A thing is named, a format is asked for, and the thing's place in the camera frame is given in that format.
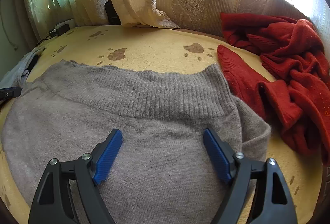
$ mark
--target ribbed cuff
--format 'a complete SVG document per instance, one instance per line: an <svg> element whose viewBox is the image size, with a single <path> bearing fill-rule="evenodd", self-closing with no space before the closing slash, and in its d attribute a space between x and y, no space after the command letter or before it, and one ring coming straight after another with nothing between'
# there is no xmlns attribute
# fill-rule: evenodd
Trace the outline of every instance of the ribbed cuff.
<svg viewBox="0 0 330 224"><path fill-rule="evenodd" d="M236 108L217 64L184 75L62 60L49 67L39 80L65 99L136 118L210 118L227 115Z"/></svg>

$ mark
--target red knit garment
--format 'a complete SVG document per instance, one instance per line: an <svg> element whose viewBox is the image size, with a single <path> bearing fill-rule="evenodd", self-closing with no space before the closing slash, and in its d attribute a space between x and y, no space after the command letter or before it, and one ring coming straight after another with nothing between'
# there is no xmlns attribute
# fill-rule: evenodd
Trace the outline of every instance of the red knit garment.
<svg viewBox="0 0 330 224"><path fill-rule="evenodd" d="M262 65L278 79L269 82L220 45L218 58L230 90L263 119L275 111L283 125L282 139L303 155L321 146L322 161L329 165L329 62L313 25L287 17L220 16L228 43L260 55Z"/></svg>

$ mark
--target black object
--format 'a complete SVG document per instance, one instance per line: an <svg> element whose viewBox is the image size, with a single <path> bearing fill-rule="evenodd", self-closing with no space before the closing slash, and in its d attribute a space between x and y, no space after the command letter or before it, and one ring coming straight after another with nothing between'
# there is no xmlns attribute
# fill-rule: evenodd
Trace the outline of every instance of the black object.
<svg viewBox="0 0 330 224"><path fill-rule="evenodd" d="M50 35L48 35L46 38L44 38L44 39L41 39L38 43L37 43L37 45L36 46L38 46L39 44L41 44L43 41L45 41L45 40L50 40L51 38L53 38L54 36L50 36Z"/></svg>
<svg viewBox="0 0 330 224"><path fill-rule="evenodd" d="M104 4L104 9L108 16L109 25L121 25L120 19L113 7L111 0Z"/></svg>
<svg viewBox="0 0 330 224"><path fill-rule="evenodd" d="M26 68L29 71L29 74L31 73L33 67L37 64L38 58L39 58L39 55L34 55L29 66Z"/></svg>
<svg viewBox="0 0 330 224"><path fill-rule="evenodd" d="M28 224L79 223L69 180L77 182L90 223L115 224L96 187L96 181L108 174L112 165L108 160L114 160L120 146L121 132L113 129L106 140L97 144L90 154L85 153L75 161L63 163L57 159L50 160L34 195Z"/></svg>
<svg viewBox="0 0 330 224"><path fill-rule="evenodd" d="M231 186L211 224L237 222L250 179L257 179L257 186L247 223L297 224L290 191L274 159L253 161L244 157L243 153L235 153L211 128L204 131L203 139L219 178ZM34 195L28 224L79 223L71 197L70 179L77 181L89 222L115 224L96 184L106 178L120 146L121 132L113 129L91 154L85 153L78 160L63 163L57 159L50 160Z"/></svg>
<svg viewBox="0 0 330 224"><path fill-rule="evenodd" d="M22 92L22 88L15 86L15 87L8 87L8 88L1 88L0 89L0 100L8 100L11 98L17 98L20 96Z"/></svg>
<svg viewBox="0 0 330 224"><path fill-rule="evenodd" d="M257 185L247 223L298 223L290 190L273 158L261 162L250 160L241 152L235 153L211 128L205 130L203 138L218 177L230 185L211 224L237 222L251 179L256 179Z"/></svg>
<svg viewBox="0 0 330 224"><path fill-rule="evenodd" d="M61 36L62 34L66 33L68 30L70 30L69 24L64 24L61 27L58 27L56 29L56 34L57 34L57 36Z"/></svg>
<svg viewBox="0 0 330 224"><path fill-rule="evenodd" d="M57 32L56 32L56 29L53 29L52 31L49 32L49 37L50 39L57 36Z"/></svg>

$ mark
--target gray cloth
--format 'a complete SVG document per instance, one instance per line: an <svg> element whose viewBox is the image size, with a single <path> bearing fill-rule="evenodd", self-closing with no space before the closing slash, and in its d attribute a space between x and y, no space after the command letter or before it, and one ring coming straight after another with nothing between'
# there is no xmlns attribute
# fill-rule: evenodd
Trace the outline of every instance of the gray cloth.
<svg viewBox="0 0 330 224"><path fill-rule="evenodd" d="M27 68L30 65L31 60L34 58L35 55L41 55L44 49L44 46L35 47L31 52L25 54L15 67L4 75L4 77L0 81L0 88L14 86L23 87L23 84L25 83L29 75L29 71L27 70Z"/></svg>
<svg viewBox="0 0 330 224"><path fill-rule="evenodd" d="M212 127L264 160L270 127L234 97L216 64L191 75L61 61L24 88L3 129L13 178L29 205L47 162L74 160L113 128L123 145L101 183L117 224L209 224L227 187L203 145ZM76 210L87 223L72 184Z"/></svg>

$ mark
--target bed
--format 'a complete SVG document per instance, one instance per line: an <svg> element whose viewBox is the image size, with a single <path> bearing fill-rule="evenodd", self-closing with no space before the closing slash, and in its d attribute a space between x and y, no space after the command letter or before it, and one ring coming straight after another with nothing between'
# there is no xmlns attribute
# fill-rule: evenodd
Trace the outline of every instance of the bed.
<svg viewBox="0 0 330 224"><path fill-rule="evenodd" d="M136 71L192 74L212 63L218 63L216 50L219 44L235 51L250 67L269 81L275 80L261 66L257 55L232 47L220 37L181 29L124 28L113 25L77 27L60 37L43 42L41 46L45 46L46 49L27 81L33 81L49 66L62 59L94 66L111 64ZM0 129L13 102L14 99L1 108ZM267 157L275 158L281 167L293 197L299 224L307 223L314 213L319 196L323 197L322 192L326 184L325 180L322 181L320 155L309 157L298 155L280 139L277 125L273 124ZM0 146L0 197L18 223L28 223L29 206L11 177L2 146ZM241 214L239 223L245 223L251 202L252 197Z"/></svg>

